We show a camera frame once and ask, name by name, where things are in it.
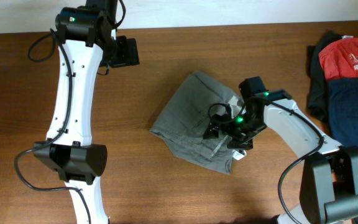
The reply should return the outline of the grey shorts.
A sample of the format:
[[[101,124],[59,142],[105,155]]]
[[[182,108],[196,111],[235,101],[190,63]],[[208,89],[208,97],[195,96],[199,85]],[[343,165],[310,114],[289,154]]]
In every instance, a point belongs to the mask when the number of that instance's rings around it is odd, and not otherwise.
[[[225,136],[203,139],[209,124],[208,108],[214,103],[227,103],[238,114],[243,100],[235,92],[208,74],[195,71],[188,75],[159,114],[150,132],[162,139],[171,153],[198,166],[223,174],[231,173],[233,150],[227,148],[224,157],[209,159],[209,155]],[[223,106],[214,106],[211,114],[222,115]]]

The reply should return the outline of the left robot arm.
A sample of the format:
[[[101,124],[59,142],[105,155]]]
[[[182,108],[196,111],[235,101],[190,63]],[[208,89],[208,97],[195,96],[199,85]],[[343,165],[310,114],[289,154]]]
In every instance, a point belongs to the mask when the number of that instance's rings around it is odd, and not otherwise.
[[[94,144],[91,109],[98,70],[138,65],[135,39],[117,36],[116,19],[122,1],[86,1],[65,7],[55,18],[49,37],[60,56],[60,73],[53,119],[46,140],[33,154],[64,181],[77,223],[109,223],[103,206],[101,176],[108,150]]]

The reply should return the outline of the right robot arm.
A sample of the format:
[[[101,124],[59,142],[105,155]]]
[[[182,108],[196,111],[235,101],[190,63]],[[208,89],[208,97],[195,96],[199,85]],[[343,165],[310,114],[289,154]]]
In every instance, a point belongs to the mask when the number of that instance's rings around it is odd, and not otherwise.
[[[252,149],[252,140],[266,128],[275,131],[297,159],[281,174],[278,197],[284,213],[275,223],[343,223],[358,217],[358,147],[345,147],[320,130],[283,89],[267,90],[260,77],[240,85],[243,104],[236,114],[222,103],[223,114],[208,110],[204,139],[231,137],[231,149]],[[289,209],[282,185],[287,174],[303,164],[299,204]]]

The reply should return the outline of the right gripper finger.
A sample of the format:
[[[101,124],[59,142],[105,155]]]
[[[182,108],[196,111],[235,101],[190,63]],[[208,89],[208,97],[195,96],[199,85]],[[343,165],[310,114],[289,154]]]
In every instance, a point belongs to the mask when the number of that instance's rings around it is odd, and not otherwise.
[[[213,159],[215,157],[221,158],[227,154],[227,143],[229,142],[230,137],[225,135],[215,146],[211,154],[209,155],[209,159]]]
[[[219,124],[209,123],[203,134],[203,139],[217,139],[219,137]]]

